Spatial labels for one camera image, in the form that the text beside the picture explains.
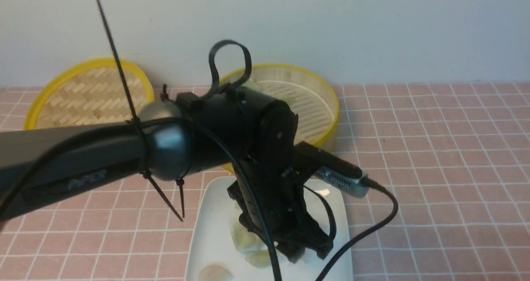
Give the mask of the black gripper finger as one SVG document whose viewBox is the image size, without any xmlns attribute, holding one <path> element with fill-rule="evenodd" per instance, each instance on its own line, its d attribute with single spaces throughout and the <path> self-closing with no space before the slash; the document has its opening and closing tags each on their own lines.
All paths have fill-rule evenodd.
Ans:
<svg viewBox="0 0 530 281">
<path fill-rule="evenodd" d="M 335 229 L 326 234 L 322 229 L 313 229 L 313 250 L 317 257 L 324 260 L 334 247 Z"/>
</svg>

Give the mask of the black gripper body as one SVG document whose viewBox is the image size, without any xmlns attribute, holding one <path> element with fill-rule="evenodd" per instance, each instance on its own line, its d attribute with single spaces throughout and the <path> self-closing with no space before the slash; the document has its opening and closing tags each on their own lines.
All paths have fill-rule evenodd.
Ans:
<svg viewBox="0 0 530 281">
<path fill-rule="evenodd" d="M 305 239 L 313 248 L 313 229 L 321 228 L 304 201 L 310 176 L 293 169 L 299 118 L 288 104 L 223 86 L 209 96 L 179 93 L 176 106 L 187 121 L 178 145 L 187 161 L 178 177 L 233 164 L 237 180 L 228 193 L 242 207 L 242 225 L 263 240 Z"/>
</svg>

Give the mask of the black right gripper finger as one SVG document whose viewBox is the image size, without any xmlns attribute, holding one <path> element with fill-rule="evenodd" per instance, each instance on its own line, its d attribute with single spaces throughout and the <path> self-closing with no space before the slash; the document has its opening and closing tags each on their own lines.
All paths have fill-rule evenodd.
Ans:
<svg viewBox="0 0 530 281">
<path fill-rule="evenodd" d="M 277 250 L 282 253 L 289 262 L 295 264 L 303 257 L 306 251 L 305 239 L 279 239 Z"/>
</svg>

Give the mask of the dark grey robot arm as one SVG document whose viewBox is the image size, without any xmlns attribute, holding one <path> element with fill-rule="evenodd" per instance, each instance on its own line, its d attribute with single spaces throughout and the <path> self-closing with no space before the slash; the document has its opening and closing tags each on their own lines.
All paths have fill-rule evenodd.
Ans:
<svg viewBox="0 0 530 281">
<path fill-rule="evenodd" d="M 228 195 L 240 223 L 290 262 L 305 249 L 324 259 L 326 234 L 308 213 L 304 184 L 333 156 L 294 145 L 299 122 L 286 102 L 239 87 L 209 97 L 182 93 L 157 101 L 123 124 L 60 127 L 1 134 L 1 221 L 83 194 L 130 175 L 180 181 L 231 163 Z"/>
</svg>

